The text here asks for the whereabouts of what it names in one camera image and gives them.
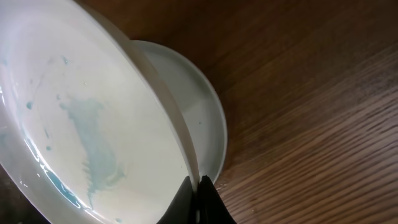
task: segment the white plate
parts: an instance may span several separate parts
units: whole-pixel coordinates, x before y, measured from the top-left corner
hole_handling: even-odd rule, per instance
[[[206,76],[187,58],[159,44],[133,40],[172,92],[192,137],[200,176],[216,182],[224,164],[227,129],[223,107]]]
[[[155,223],[198,182],[171,93],[107,30],[73,1],[0,1],[0,162],[52,223]]]

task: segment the wooden table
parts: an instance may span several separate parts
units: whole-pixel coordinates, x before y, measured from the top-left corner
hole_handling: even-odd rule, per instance
[[[212,82],[238,223],[398,223],[398,1],[84,2]]]

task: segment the table surface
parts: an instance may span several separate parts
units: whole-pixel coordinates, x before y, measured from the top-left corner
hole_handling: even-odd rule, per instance
[[[213,84],[238,223],[398,223],[397,1],[83,2]]]

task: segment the black object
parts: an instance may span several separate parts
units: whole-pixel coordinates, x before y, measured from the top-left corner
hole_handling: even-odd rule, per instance
[[[197,197],[192,191],[189,177],[186,177],[157,224],[196,224],[197,211],[199,224],[236,224],[208,176],[201,178]]]

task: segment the blue stain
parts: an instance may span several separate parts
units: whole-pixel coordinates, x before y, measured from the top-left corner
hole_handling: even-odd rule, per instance
[[[92,198],[99,190],[106,190],[125,177],[123,167],[116,161],[113,149],[98,130],[98,111],[104,106],[94,99],[77,100],[70,97],[69,105],[60,104],[61,109],[68,112],[68,117],[75,125],[80,141],[87,153],[83,169],[90,185],[87,197],[93,209]]]
[[[62,60],[65,65],[67,65],[69,63],[68,59],[63,55],[62,55]]]
[[[29,101],[29,102],[27,102],[27,104],[26,104],[26,108],[28,108],[28,109],[32,109],[32,106],[33,106],[33,102],[31,102],[31,101]]]
[[[68,190],[64,184],[61,182],[61,180],[50,170],[44,170],[45,175],[51,180],[51,182],[53,183],[53,185],[58,189],[58,191],[66,198],[68,199],[68,201],[72,204],[74,204],[74,206],[81,208],[81,205],[78,201],[78,199],[76,198],[76,196],[70,191]]]
[[[46,129],[44,129],[44,133],[45,133],[45,135],[47,136],[47,138],[50,139],[49,133],[47,132]]]

